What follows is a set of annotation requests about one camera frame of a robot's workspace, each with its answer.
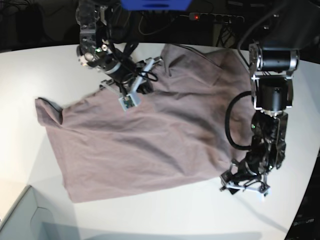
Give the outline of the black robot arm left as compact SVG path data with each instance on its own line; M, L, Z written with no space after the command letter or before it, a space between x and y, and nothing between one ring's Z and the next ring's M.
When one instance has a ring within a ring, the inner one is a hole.
M225 134L231 146L245 151L241 161L232 159L228 170L220 175L220 191L232 195L251 191L267 196L271 187L269 173L279 169L285 159L288 114L293 105L293 73L300 56L298 50L266 50L259 42L249 45L250 91L238 94L228 105L225 115ZM250 96L255 113L251 120L251 144L234 142L230 119L233 106Z

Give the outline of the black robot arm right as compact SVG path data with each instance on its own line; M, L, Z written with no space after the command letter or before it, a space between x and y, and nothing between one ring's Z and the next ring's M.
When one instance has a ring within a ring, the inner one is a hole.
M110 83L115 84L122 95L130 91L137 77L141 77L142 82L137 87L137 92L146 95L153 92L152 82L158 78L149 70L143 69L147 65L145 61L133 61L132 53L139 45L137 41L128 41L123 50L116 48L115 45L122 43L131 32L130 16L123 25L116 24L121 10L121 4L117 0L78 2L75 12L79 25L77 57L88 69L97 69L106 74Z

